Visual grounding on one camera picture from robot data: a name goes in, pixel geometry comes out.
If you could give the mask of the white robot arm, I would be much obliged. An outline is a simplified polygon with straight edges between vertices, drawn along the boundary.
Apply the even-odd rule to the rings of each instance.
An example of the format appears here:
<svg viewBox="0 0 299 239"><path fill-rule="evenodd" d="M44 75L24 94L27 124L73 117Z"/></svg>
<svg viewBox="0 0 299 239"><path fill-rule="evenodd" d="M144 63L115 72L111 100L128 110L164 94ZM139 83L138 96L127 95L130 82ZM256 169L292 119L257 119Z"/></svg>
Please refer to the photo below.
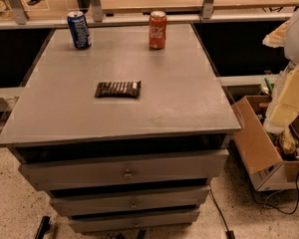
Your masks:
<svg viewBox="0 0 299 239"><path fill-rule="evenodd" d="M262 44L283 47L284 56L290 61L274 84L264 123L267 131L280 133L299 115L299 8L288 21L268 34Z"/></svg>

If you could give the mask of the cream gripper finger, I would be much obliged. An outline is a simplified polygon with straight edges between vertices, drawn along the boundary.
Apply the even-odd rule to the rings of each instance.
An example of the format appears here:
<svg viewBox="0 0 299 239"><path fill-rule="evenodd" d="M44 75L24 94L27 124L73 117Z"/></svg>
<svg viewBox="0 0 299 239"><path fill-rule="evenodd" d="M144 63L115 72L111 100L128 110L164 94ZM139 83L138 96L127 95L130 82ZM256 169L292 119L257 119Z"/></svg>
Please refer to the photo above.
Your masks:
<svg viewBox="0 0 299 239"><path fill-rule="evenodd" d="M290 72L281 72L274 84L272 101L266 111L263 127L280 133L299 115L299 65Z"/></svg>
<svg viewBox="0 0 299 239"><path fill-rule="evenodd" d="M270 34L266 35L262 41L262 44L270 48L279 48L285 45L285 36L288 21L282 23Z"/></svg>

